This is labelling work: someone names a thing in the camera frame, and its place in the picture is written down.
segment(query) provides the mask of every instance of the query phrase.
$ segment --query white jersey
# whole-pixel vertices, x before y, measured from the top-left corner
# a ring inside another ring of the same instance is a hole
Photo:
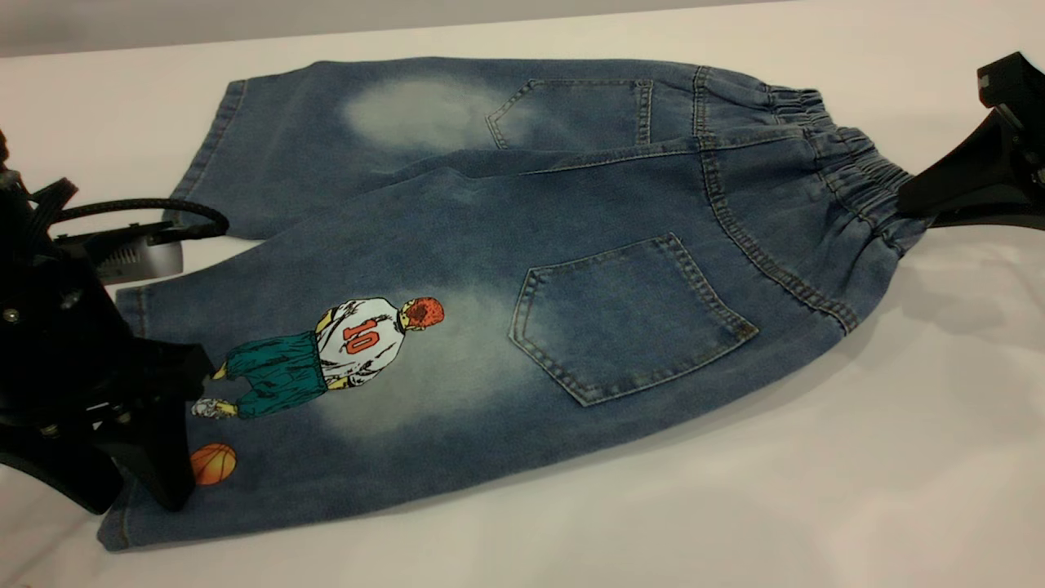
[[[349,386],[362,386],[399,353],[399,309],[385,299],[349,301],[333,309],[316,338],[326,383],[348,378]]]

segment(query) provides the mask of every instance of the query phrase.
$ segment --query white backdrop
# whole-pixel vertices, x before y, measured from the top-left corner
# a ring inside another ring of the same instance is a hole
[[[773,0],[2,0],[0,56]]]

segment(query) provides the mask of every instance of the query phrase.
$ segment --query orange basketball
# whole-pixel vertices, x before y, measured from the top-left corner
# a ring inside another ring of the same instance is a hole
[[[192,474],[200,486],[215,485],[236,469],[236,452],[220,443],[205,445],[192,453]]]

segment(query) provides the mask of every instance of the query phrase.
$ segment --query jeans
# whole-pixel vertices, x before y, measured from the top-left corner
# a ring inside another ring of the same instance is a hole
[[[898,214],[907,179],[817,92],[711,67],[405,60],[233,83],[173,196],[265,241],[117,297],[138,335],[230,360],[186,409],[200,486],[167,513],[132,481],[99,539],[370,513],[721,407],[874,311],[926,228]],[[295,402],[302,371],[326,390]],[[259,394],[282,408],[238,411]]]

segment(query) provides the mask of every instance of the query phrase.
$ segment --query basketball player print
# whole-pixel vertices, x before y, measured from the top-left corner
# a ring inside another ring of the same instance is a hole
[[[323,315],[316,329],[243,344],[226,355],[214,380],[246,378],[251,391],[234,402],[200,399],[192,415],[205,419],[256,419],[294,408],[328,391],[362,386],[399,354],[410,331],[443,321],[435,299],[400,309],[385,299],[348,301]]]

